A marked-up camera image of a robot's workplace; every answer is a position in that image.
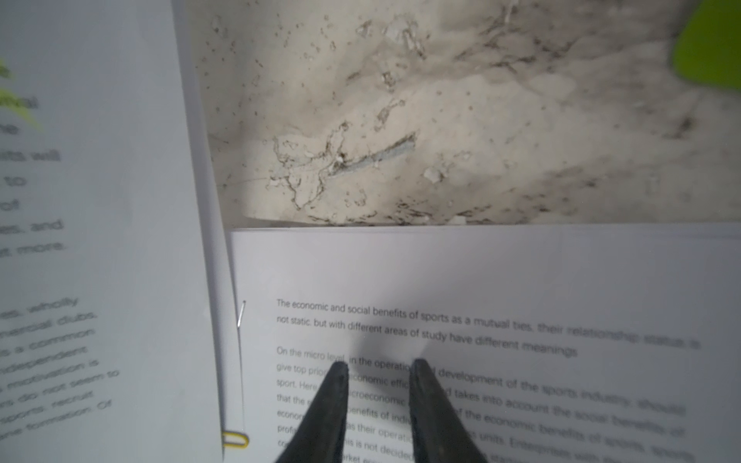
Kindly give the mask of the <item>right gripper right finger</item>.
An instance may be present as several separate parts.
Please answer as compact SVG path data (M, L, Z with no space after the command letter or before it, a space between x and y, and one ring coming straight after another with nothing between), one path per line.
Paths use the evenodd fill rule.
M417 463L486 463L424 359L410 368L409 408Z

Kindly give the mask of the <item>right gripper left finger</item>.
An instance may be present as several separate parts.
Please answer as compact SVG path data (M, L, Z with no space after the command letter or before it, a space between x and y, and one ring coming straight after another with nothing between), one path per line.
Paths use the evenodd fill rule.
M278 463L340 463L347 430L349 366L335 362Z

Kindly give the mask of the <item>yellow paperclip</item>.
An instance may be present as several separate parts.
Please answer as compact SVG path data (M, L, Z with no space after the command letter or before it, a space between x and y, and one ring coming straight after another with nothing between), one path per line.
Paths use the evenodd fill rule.
M225 448L246 449L250 444L250 438L247 434L236 431L222 432L222 441Z

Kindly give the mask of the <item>document with purple highlight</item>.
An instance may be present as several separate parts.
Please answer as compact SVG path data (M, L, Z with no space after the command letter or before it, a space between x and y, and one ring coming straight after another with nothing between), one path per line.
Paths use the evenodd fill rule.
M409 462L418 358L490 462L736 462L736 224L235 231L247 462L349 365L348 462Z

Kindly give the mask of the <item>document with green highlight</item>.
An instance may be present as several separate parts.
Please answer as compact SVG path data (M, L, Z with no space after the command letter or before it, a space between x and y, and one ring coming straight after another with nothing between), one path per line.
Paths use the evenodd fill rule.
M1 5L1 458L219 462L213 188L181 1Z

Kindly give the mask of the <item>green toy trowel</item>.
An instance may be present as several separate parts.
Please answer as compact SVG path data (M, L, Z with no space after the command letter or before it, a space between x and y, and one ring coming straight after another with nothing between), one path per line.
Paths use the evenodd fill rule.
M688 81L739 92L740 1L701 1L675 42L671 66Z

